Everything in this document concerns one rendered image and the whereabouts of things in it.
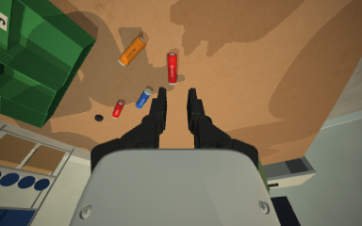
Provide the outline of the green rack of bins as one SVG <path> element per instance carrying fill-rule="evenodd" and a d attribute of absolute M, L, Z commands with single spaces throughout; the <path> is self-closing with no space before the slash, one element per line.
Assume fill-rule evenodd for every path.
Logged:
<path fill-rule="evenodd" d="M 42 128 L 95 42 L 49 0 L 0 0 L 0 114 Z"/>

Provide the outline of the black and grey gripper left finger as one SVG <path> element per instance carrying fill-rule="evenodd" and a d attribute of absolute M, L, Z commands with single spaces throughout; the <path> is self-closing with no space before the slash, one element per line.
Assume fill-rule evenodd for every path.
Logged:
<path fill-rule="evenodd" d="M 122 135 L 121 138 L 99 144 L 91 150 L 90 174 L 100 159 L 108 153 L 121 149 L 159 149 L 159 135 L 165 130 L 166 115 L 166 89 L 159 88 L 157 98 L 152 100 L 149 115 L 142 118 L 141 124 Z"/>

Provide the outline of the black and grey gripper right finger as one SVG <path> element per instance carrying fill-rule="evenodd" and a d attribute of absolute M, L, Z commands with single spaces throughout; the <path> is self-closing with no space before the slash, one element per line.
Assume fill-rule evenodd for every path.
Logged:
<path fill-rule="evenodd" d="M 194 135 L 194 149 L 236 150 L 247 154 L 258 169 L 256 147 L 235 138 L 232 139 L 215 126 L 212 119 L 205 115 L 202 99 L 197 99 L 195 88 L 189 89 L 187 113 L 189 130 Z"/>

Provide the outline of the blue aa battery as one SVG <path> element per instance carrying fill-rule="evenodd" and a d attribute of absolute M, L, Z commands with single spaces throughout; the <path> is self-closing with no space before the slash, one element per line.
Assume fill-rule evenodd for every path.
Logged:
<path fill-rule="evenodd" d="M 146 103 L 148 98 L 151 96 L 152 91 L 149 89 L 145 89 L 145 91 L 140 96 L 139 100 L 136 103 L 136 108 L 142 108 L 143 105 Z"/>

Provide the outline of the orange battery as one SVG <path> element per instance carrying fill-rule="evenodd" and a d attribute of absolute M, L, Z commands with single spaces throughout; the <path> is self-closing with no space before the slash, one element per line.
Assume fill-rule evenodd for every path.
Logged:
<path fill-rule="evenodd" d="M 146 45 L 145 39 L 141 36 L 137 36 L 118 59 L 120 64 L 126 67 Z"/>

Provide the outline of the red battery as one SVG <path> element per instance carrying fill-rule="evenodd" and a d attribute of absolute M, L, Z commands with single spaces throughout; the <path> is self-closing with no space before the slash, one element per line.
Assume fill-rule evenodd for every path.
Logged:
<path fill-rule="evenodd" d="M 177 73 L 177 54 L 168 54 L 168 80 L 170 85 L 176 84 L 176 73 Z"/>
<path fill-rule="evenodd" d="M 114 108 L 113 114 L 112 114 L 112 117 L 113 117 L 114 119 L 118 119 L 118 118 L 119 118 L 119 116 L 120 116 L 120 114 L 121 114 L 121 111 L 122 111 L 122 109 L 123 109 L 123 106 L 124 106 L 124 103 L 123 103 L 123 102 L 121 102 L 121 101 L 117 102 L 117 104 L 116 104 L 116 106 L 115 106 L 115 108 Z"/>

